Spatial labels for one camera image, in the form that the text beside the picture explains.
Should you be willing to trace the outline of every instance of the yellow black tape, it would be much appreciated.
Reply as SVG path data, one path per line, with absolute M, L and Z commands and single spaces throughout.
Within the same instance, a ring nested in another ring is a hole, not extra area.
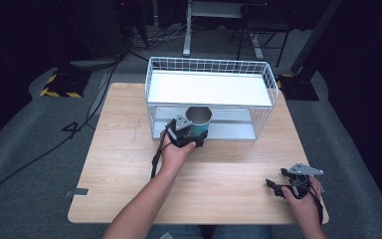
M 54 71 L 40 92 L 40 96 L 82 98 L 91 74 L 79 72 L 67 77 L 67 74 L 60 76 L 58 71 Z
M 292 78 L 293 75 L 289 75 L 289 74 L 282 74 L 282 75 L 278 75 L 276 76 L 276 83 L 278 85 L 278 88 L 279 90 L 282 90 L 282 82 L 281 82 L 281 79 L 285 79 L 285 78 Z

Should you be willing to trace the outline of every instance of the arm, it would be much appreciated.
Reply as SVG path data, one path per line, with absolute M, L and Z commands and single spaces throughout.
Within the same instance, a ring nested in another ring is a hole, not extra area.
M 315 189 L 314 193 L 317 193 L 319 199 L 321 196 L 321 183 L 314 176 L 309 178 L 309 182 Z M 326 238 L 321 225 L 318 223 L 318 211 L 314 199 L 309 194 L 302 199 L 296 199 L 287 187 L 282 187 L 282 192 L 289 203 L 293 216 L 302 229 L 304 238 Z
M 160 171 L 116 215 L 103 238 L 145 238 L 157 213 L 166 201 L 175 178 L 185 163 L 186 156 L 195 147 L 195 142 L 179 148 L 169 144 L 167 136 L 163 145 Z

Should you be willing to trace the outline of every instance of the wire mesh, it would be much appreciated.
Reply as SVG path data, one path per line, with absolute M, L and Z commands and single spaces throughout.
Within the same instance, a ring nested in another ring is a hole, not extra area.
M 242 106 L 240 108 L 225 108 L 221 105 L 210 106 L 213 112 L 211 123 L 223 125 L 247 125 L 251 123 L 254 130 L 254 135 L 250 137 L 251 139 L 256 139 L 258 137 L 271 110 L 278 100 L 278 86 L 270 65 L 266 62 L 153 57 L 150 58 L 147 69 L 145 85 L 145 95 L 147 100 L 153 71 L 228 73 L 236 74 L 237 76 L 241 74 L 252 74 L 261 76 L 266 85 L 272 103 L 271 106 Z M 149 106 L 148 102 L 147 107 L 153 137 L 158 136 L 157 127 L 160 127 L 161 123 L 164 123 L 165 121 L 168 122 L 169 119 L 183 114 L 187 109 L 186 106 Z

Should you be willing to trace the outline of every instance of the forearm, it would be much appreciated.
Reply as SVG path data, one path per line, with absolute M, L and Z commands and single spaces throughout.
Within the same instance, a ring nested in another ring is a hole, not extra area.
M 305 239 L 326 239 L 323 230 L 319 226 L 302 227 L 303 238 Z
M 104 238 L 145 238 L 175 181 L 176 174 L 160 171 L 117 214 Z

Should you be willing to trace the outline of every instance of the black strap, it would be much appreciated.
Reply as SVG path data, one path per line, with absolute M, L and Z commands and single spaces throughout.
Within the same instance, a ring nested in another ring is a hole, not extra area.
M 317 206 L 318 219 L 321 226 L 323 221 L 323 206 L 321 205 L 321 202 L 317 197 L 317 192 L 315 191 L 315 189 L 312 186 L 310 187 L 314 190 L 314 193 L 312 193 L 308 188 L 306 188 L 306 190 L 312 196 L 312 198 L 314 199 L 315 205 Z
M 150 179 L 153 178 L 156 175 L 157 164 L 159 163 L 159 158 L 162 155 L 162 151 L 164 149 L 164 147 L 162 147 L 163 146 L 163 141 L 164 141 L 164 139 L 166 137 L 167 130 L 170 128 L 172 123 L 173 123 L 173 121 L 169 122 L 166 125 L 166 129 L 163 132 L 162 137 L 160 138 L 159 147 L 157 148 L 156 154 L 153 156 L 153 160 L 151 161 L 151 164 L 153 165 L 153 168 L 151 169 L 151 177 L 150 177 Z

